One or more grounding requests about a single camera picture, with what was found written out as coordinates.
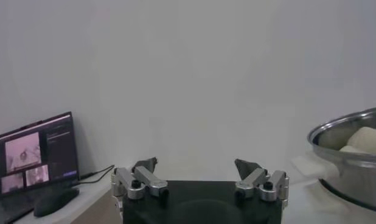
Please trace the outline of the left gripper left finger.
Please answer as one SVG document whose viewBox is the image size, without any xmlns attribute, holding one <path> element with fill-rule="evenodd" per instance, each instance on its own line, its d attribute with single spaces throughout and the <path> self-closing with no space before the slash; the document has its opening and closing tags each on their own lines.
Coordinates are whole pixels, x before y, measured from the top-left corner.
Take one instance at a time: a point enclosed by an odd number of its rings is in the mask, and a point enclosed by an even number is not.
<svg viewBox="0 0 376 224">
<path fill-rule="evenodd" d="M 114 168 L 111 174 L 111 192 L 116 198 L 124 195 L 130 200 L 140 200 L 145 192 L 164 200 L 169 196 L 169 187 L 166 180 L 154 175 L 158 163 L 156 157 L 137 161 L 130 169 L 125 167 Z"/>
</svg>

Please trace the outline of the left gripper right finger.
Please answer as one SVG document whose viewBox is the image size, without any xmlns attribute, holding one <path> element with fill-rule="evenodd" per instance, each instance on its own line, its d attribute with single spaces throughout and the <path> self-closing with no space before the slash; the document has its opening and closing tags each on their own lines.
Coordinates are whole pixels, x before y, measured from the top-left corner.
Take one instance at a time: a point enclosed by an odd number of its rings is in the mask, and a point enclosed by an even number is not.
<svg viewBox="0 0 376 224">
<path fill-rule="evenodd" d="M 235 183 L 235 196 L 243 201 L 255 195 L 262 201 L 288 201 L 289 176 L 286 172 L 276 170 L 269 173 L 257 163 L 235 159 L 234 164 L 241 180 Z"/>
</svg>

